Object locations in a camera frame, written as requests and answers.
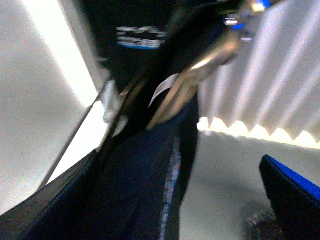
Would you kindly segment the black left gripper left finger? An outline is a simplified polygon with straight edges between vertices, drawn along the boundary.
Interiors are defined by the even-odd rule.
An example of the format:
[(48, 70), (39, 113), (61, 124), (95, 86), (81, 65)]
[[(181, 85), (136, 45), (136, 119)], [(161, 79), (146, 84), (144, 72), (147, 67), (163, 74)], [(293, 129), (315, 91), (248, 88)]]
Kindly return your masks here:
[(0, 217), (2, 240), (76, 240), (93, 190), (96, 150)]

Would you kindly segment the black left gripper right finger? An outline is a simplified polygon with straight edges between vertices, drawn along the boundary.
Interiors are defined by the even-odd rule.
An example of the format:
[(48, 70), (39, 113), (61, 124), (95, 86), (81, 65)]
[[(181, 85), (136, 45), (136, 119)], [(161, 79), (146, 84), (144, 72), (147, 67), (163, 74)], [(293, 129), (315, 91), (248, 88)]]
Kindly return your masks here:
[(320, 187), (269, 155), (259, 171), (266, 195), (288, 240), (320, 238)]

